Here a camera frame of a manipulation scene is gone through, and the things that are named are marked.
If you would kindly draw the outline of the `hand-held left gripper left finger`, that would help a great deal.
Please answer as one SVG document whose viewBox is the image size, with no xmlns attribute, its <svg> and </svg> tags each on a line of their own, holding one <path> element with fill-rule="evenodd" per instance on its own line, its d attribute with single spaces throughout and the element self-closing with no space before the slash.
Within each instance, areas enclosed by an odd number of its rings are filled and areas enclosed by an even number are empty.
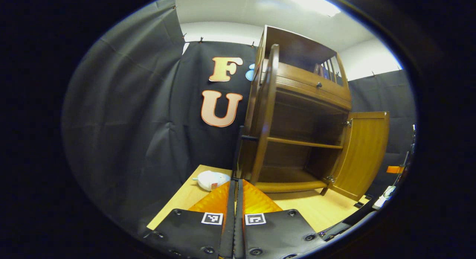
<svg viewBox="0 0 476 259">
<path fill-rule="evenodd" d="M 172 259 L 231 259 L 236 187 L 234 180 L 220 186 L 197 211 L 174 208 L 144 232 L 144 241 Z"/>
</svg>

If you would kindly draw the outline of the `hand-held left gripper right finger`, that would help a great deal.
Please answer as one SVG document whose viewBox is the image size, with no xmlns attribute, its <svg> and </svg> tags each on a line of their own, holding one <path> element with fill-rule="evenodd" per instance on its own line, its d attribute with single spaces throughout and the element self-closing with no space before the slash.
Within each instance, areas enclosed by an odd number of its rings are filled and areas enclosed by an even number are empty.
<svg viewBox="0 0 476 259">
<path fill-rule="evenodd" d="M 290 259 L 325 244 L 298 210 L 283 210 L 248 181 L 238 180 L 236 259 Z"/>
</svg>

